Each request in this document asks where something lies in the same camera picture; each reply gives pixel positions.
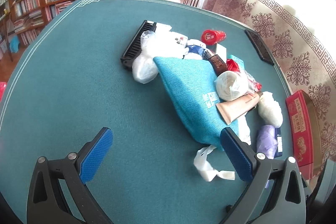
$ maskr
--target red cup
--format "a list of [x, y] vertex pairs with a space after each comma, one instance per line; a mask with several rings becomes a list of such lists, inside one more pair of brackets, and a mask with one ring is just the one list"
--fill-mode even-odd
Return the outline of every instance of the red cup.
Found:
[[225, 38], [226, 33], [223, 31], [205, 30], [202, 34], [201, 41], [206, 45], [215, 45]]

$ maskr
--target red box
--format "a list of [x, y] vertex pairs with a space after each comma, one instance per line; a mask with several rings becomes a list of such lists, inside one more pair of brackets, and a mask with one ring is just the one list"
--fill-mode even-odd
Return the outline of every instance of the red box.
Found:
[[292, 128], [294, 157], [304, 179], [311, 179], [322, 166], [320, 128], [314, 104], [303, 90], [299, 90], [286, 99], [286, 105]]

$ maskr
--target white ribbon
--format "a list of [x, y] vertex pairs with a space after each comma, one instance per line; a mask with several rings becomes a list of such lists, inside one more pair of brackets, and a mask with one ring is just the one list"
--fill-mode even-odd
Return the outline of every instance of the white ribbon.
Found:
[[205, 181], [212, 181], [215, 176], [218, 176], [221, 179], [234, 180], [234, 171], [218, 171], [207, 161], [208, 154], [210, 154], [215, 148], [215, 146], [210, 145], [198, 150], [196, 157], [194, 158], [194, 166]]

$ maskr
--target blue knitted pouch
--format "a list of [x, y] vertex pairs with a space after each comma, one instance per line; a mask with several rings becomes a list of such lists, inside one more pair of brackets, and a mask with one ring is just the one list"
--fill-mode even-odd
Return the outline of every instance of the blue knitted pouch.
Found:
[[[199, 143], [223, 150], [220, 136], [228, 125], [217, 111], [217, 76], [206, 60], [155, 57], [162, 82], [183, 124]], [[238, 134], [238, 123], [229, 125]]]

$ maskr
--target white printed logo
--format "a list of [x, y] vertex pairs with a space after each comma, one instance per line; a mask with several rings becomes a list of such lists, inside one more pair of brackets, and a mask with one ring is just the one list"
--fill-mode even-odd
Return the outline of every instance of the white printed logo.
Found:
[[213, 92], [208, 92], [206, 94], [203, 94], [203, 100], [205, 101], [205, 104], [207, 105], [208, 108], [212, 107], [215, 105], [215, 101], [219, 100], [218, 95], [215, 91]]

